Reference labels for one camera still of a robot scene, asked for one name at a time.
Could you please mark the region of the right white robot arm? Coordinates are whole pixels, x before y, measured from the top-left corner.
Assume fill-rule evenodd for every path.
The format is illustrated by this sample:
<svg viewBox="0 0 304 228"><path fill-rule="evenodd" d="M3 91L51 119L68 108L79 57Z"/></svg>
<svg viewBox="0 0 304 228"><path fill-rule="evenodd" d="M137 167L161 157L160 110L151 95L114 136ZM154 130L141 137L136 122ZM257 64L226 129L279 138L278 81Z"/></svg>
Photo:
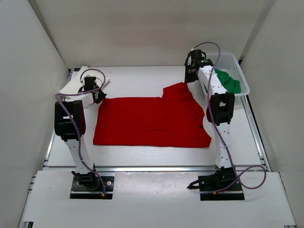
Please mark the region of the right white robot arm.
<svg viewBox="0 0 304 228"><path fill-rule="evenodd" d="M232 169L229 156L230 123L233 117L235 95L220 82L214 64L200 49L193 49L185 60L185 83L200 81L208 106L207 120L212 124L217 147L215 166L217 169Z"/></svg>

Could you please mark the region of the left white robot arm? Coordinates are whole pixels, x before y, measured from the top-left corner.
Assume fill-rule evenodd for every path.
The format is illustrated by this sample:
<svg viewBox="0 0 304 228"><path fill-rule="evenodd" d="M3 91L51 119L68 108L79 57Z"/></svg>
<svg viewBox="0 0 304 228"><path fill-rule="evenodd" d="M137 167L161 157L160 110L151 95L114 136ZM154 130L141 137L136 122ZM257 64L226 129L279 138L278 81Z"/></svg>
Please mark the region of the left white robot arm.
<svg viewBox="0 0 304 228"><path fill-rule="evenodd" d="M98 188L100 179L91 161L84 141L86 132L86 121L84 109L92 104L103 101L106 94L101 85L97 84L98 79L94 76L86 76L83 79L83 86L76 94L57 93L55 95L55 134L68 146L75 163L75 170L72 174L78 181L82 181L89 190Z"/></svg>

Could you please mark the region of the red t shirt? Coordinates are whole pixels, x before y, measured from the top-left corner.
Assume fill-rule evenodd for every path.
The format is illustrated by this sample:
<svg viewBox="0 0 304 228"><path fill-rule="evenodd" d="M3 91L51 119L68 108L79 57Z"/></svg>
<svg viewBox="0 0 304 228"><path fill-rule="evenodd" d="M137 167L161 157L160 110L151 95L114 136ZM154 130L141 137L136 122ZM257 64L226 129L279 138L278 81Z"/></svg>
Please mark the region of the red t shirt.
<svg viewBox="0 0 304 228"><path fill-rule="evenodd" d="M183 82L165 87L161 97L107 98L98 109L93 144L208 148L204 116Z"/></svg>

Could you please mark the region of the white t shirt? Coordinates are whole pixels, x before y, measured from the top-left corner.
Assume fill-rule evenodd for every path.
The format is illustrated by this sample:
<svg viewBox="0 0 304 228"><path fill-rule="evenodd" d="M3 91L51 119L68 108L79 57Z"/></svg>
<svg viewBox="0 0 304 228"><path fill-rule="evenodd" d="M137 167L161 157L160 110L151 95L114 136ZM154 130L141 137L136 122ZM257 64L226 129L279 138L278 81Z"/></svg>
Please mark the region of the white t shirt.
<svg viewBox="0 0 304 228"><path fill-rule="evenodd" d="M110 78L95 68L82 66L80 70L71 77L70 81L59 91L61 94L76 94L80 87L83 86L83 80L86 75L91 75L97 78L97 85L104 87L110 82Z"/></svg>

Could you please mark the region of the green t shirt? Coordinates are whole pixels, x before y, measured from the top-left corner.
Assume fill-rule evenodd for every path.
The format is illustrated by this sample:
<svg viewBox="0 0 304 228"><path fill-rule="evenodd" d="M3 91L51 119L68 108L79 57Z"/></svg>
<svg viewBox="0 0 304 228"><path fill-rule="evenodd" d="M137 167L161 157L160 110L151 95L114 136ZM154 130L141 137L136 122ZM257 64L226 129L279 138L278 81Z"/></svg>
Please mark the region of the green t shirt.
<svg viewBox="0 0 304 228"><path fill-rule="evenodd" d="M227 72L215 69L215 73L224 88L234 94L241 93L241 86L238 80L233 79Z"/></svg>

